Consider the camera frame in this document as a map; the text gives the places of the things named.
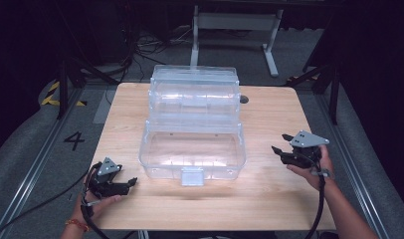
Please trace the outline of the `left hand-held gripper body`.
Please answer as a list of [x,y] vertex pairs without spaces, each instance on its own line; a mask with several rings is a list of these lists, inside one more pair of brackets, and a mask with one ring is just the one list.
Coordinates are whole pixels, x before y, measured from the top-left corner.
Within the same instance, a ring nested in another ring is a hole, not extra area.
[[114,182],[121,171],[121,165],[114,163],[109,157],[96,163],[86,179],[86,188],[97,198],[119,195],[122,183]]

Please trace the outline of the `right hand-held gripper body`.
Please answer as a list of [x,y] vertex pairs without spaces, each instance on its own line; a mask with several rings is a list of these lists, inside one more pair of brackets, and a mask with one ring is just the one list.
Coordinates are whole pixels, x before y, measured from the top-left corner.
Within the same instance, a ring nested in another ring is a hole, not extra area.
[[305,130],[300,130],[293,137],[293,140],[288,141],[293,148],[290,152],[292,157],[281,158],[282,163],[300,168],[310,168],[318,164],[321,159],[319,146],[329,144],[329,140]]

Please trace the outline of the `clear plastic tiered storage box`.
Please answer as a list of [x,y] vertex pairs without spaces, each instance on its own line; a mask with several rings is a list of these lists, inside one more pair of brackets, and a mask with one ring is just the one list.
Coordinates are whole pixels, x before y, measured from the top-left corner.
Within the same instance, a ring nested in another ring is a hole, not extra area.
[[183,186],[233,180],[247,162],[234,68],[154,68],[138,159],[151,178]]

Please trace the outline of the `person's left hand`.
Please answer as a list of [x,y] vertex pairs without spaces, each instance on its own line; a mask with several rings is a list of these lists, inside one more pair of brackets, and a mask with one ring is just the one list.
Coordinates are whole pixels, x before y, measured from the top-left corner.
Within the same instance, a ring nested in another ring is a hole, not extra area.
[[[80,222],[85,223],[86,220],[84,219],[82,209],[81,209],[82,199],[83,199],[83,196],[81,194],[79,194],[77,197],[76,205],[75,205],[75,208],[71,215],[71,218],[77,219]],[[103,198],[103,199],[98,199],[91,192],[88,192],[86,195],[86,201],[94,203],[94,205],[92,206],[93,212],[90,214],[90,218],[92,220],[98,219],[102,215],[102,213],[105,209],[109,208],[111,205],[113,205],[115,203],[120,202],[121,199],[122,199],[121,195],[115,195],[115,196],[111,196],[111,197],[107,197],[107,198]]]

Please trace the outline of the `person's right hand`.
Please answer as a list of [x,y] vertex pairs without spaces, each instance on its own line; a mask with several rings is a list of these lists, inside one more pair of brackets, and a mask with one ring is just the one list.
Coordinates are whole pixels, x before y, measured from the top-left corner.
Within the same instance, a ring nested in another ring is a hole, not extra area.
[[[333,165],[331,159],[329,158],[327,147],[325,145],[320,145],[319,149],[321,151],[321,160],[319,161],[320,168],[327,169],[330,172],[330,176],[324,179],[324,187],[331,188],[332,186],[336,185],[334,181]],[[313,188],[319,189],[319,176],[313,175],[311,169],[302,169],[291,164],[287,166],[287,169],[303,177]]]

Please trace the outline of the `black metal stand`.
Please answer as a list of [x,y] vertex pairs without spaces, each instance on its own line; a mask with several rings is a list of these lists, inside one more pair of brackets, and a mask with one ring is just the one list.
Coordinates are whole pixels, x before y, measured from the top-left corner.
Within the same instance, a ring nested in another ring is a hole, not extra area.
[[87,83],[82,69],[87,70],[89,73],[96,76],[97,78],[102,79],[109,85],[115,86],[119,84],[119,81],[116,81],[115,79],[101,72],[94,66],[91,66],[90,64],[71,56],[63,56],[59,65],[60,104],[58,120],[60,120],[67,113],[67,110],[69,108],[68,82],[71,82],[75,88],[82,88]]
[[324,65],[313,68],[298,77],[290,77],[286,83],[286,87],[295,87],[303,82],[316,77],[311,90],[317,95],[323,95],[327,88],[330,88],[328,114],[331,122],[337,124],[337,100],[339,92],[340,73],[336,65]]

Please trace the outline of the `yellow black hazard tape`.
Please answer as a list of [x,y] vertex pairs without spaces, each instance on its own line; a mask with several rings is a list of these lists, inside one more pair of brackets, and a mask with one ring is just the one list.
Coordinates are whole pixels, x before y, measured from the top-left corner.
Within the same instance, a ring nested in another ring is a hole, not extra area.
[[50,106],[58,106],[61,101],[60,101],[60,96],[59,96],[59,87],[60,87],[60,82],[59,81],[54,81],[47,93],[45,94],[44,98],[41,101],[41,105],[50,105]]

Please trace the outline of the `metal floor rail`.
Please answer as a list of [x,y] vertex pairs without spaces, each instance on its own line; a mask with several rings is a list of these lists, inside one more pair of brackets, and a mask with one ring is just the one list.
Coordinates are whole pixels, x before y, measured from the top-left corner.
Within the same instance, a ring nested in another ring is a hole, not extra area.
[[66,110],[64,115],[60,119],[56,119],[53,123],[49,134],[45,138],[43,145],[41,146],[39,152],[34,158],[32,165],[28,168],[28,171],[21,181],[20,186],[17,188],[16,194],[11,200],[8,208],[0,219],[0,239],[4,239],[6,234],[11,227],[11,224],[15,222],[21,214],[21,211],[28,200],[38,178],[43,171],[45,164],[48,161],[49,154],[54,147],[55,140],[60,134],[63,126],[73,107],[76,105],[77,101],[80,99],[83,93],[83,89],[73,89],[71,95],[68,97],[68,102],[66,103]]
[[370,193],[367,190],[363,179],[361,178],[359,170],[355,165],[353,157],[348,150],[342,134],[338,126],[333,123],[331,116],[329,115],[326,98],[323,95],[315,95],[314,98],[316,103],[318,104],[318,107],[320,108],[321,114],[325,118],[331,136],[334,139],[333,144],[337,146],[339,152],[342,155],[342,164],[344,167],[344,171],[347,174],[347,177],[356,195],[357,201],[363,211],[368,224],[372,227],[372,229],[376,232],[377,236],[380,239],[389,239],[387,230],[383,225],[379,213],[377,212],[376,207],[372,201]]

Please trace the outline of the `white metal desk frame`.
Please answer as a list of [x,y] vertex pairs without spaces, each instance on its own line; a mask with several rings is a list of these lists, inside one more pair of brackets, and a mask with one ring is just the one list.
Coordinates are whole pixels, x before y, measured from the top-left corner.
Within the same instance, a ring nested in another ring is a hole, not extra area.
[[190,65],[198,65],[199,57],[199,30],[245,30],[245,31],[269,31],[270,39],[262,45],[262,50],[270,71],[270,75],[276,78],[279,75],[278,68],[272,53],[272,49],[279,31],[283,17],[283,10],[274,14],[240,14],[240,13],[206,13],[199,10],[196,5],[193,11],[192,33],[193,44],[190,57]]

